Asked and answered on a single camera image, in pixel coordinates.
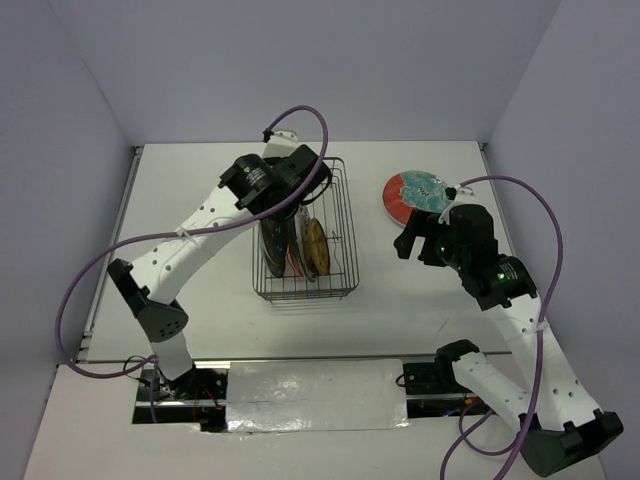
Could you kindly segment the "red and teal patterned plate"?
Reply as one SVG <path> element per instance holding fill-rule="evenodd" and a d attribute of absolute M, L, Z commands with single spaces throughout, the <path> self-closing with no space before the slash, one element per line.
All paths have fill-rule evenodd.
<path fill-rule="evenodd" d="M 441 214 L 451 203 L 447 188 L 447 183 L 432 173 L 408 170 L 386 182 L 382 203 L 388 215 L 405 226 L 414 209 Z"/>

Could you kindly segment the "dark teal blossom plate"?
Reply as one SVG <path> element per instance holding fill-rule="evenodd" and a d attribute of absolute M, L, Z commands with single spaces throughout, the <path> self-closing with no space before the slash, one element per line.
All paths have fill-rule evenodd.
<path fill-rule="evenodd" d="M 265 218 L 259 223 L 261 252 L 266 266 L 275 278 L 285 275 L 288 253 L 288 219 Z"/>

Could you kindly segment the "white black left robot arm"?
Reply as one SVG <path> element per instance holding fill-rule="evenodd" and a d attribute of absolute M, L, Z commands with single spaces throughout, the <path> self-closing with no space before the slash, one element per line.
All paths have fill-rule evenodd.
<path fill-rule="evenodd" d="M 225 245 L 267 211 L 283 219 L 331 177 L 316 173 L 317 155 L 306 145 L 283 147 L 280 157 L 247 154 L 221 175 L 218 185 L 169 238 L 131 262 L 113 260 L 108 275 L 143 329 L 157 358 L 160 386 L 171 397 L 195 389 L 195 364 L 183 330 L 188 315 L 177 295 L 191 277 Z"/>

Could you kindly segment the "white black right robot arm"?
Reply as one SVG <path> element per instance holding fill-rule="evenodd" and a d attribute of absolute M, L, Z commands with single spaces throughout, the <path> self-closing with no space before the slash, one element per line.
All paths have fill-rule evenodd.
<path fill-rule="evenodd" d="M 515 433 L 528 467 L 548 477 L 608 446 L 623 431 L 619 416 L 589 395 L 557 342 L 540 322 L 542 302 L 524 264 L 500 252 L 492 216 L 481 205 L 459 205 L 444 215 L 413 210 L 395 240 L 399 258 L 418 256 L 427 266 L 449 267 L 509 346 L 526 381 L 519 386 L 498 371 L 469 340 L 440 347 L 434 369 L 446 391 L 471 391 Z"/>

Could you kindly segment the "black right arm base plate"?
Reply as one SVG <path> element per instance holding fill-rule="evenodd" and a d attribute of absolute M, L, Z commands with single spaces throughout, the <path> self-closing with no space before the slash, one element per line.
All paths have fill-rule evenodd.
<path fill-rule="evenodd" d="M 435 362 L 404 363 L 402 383 L 408 396 L 440 395 L 447 392 Z"/>

